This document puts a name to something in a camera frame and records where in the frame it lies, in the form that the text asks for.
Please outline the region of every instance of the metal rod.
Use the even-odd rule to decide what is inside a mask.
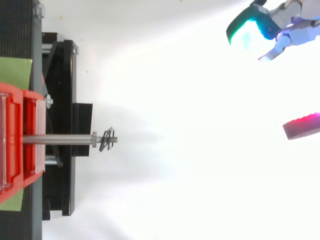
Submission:
[[[42,44],[42,54],[49,54],[52,48],[52,44]]]
[[[47,155],[44,159],[45,165],[58,165],[57,159],[54,155]]]
[[[24,144],[44,145],[94,145],[102,142],[102,137],[96,135],[71,135],[71,134],[46,134],[46,135],[24,135]],[[111,143],[117,143],[117,137],[110,137]]]

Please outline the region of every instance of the gray surface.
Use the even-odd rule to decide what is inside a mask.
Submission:
[[[42,19],[33,17],[32,28],[32,90],[42,93]],[[42,176],[31,186],[32,240],[42,239]]]

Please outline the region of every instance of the red object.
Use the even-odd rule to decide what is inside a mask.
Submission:
[[[0,204],[24,187],[23,91],[0,83]]]
[[[44,132],[38,132],[39,124],[37,121],[42,121],[46,124],[46,119],[42,119],[46,114],[44,97],[37,92],[23,91],[23,134],[24,135],[36,135],[46,134]],[[24,187],[35,182],[43,173],[45,169],[45,146],[35,144],[23,145],[23,176]]]
[[[42,175],[45,145],[23,144],[35,134],[46,134],[44,97],[0,82],[0,204]]]
[[[283,129],[289,140],[320,133],[320,113],[292,120],[283,125]]]

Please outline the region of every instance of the metal shaft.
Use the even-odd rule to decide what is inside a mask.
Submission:
[[[110,142],[116,143],[117,137],[111,137]],[[93,145],[102,142],[102,137],[93,135],[71,135],[71,134],[46,134],[46,135],[24,135],[24,144],[44,144],[44,145]]]

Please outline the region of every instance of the metal nut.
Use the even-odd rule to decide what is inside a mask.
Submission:
[[[33,14],[38,18],[38,19],[44,19],[46,16],[46,7],[42,3],[37,3],[37,5],[33,9]]]
[[[54,100],[51,99],[51,96],[50,96],[50,95],[47,95],[47,96],[45,97],[45,106],[46,106],[46,108],[49,109],[52,104],[54,104]]]
[[[92,134],[92,147],[96,148],[97,147],[97,132],[94,131]]]
[[[73,55],[79,55],[79,47],[78,46],[73,47]]]

